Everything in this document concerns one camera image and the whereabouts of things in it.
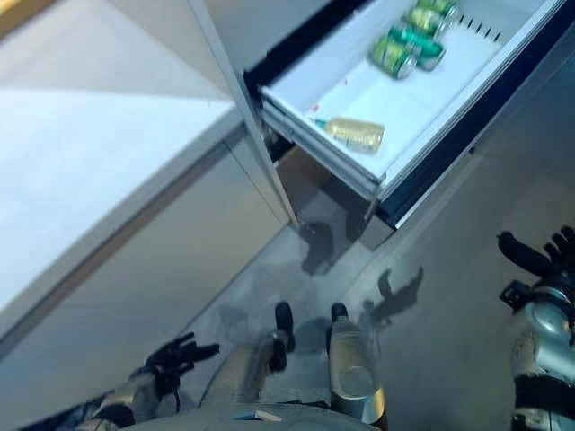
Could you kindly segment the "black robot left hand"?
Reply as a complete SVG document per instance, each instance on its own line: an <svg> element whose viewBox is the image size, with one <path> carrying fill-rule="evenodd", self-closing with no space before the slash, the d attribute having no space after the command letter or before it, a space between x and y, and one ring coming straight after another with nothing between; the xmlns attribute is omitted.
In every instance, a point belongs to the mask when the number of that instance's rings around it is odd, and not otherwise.
<svg viewBox="0 0 575 431"><path fill-rule="evenodd" d="M219 344L199 346L195 334L188 332L151 354L144 369L154 375L156 394L164 396L178 390L181 377L191 371L197 362L208 360L219 351Z"/></svg>

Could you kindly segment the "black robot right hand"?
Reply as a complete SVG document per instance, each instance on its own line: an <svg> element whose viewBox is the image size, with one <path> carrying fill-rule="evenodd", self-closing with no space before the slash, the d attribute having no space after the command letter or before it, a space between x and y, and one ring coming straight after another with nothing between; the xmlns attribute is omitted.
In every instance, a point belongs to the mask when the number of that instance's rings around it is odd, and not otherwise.
<svg viewBox="0 0 575 431"><path fill-rule="evenodd" d="M574 278L574 229L564 225L544 245L545 255L519 241L511 232L498 235L500 252L515 265L539 277Z"/></svg>

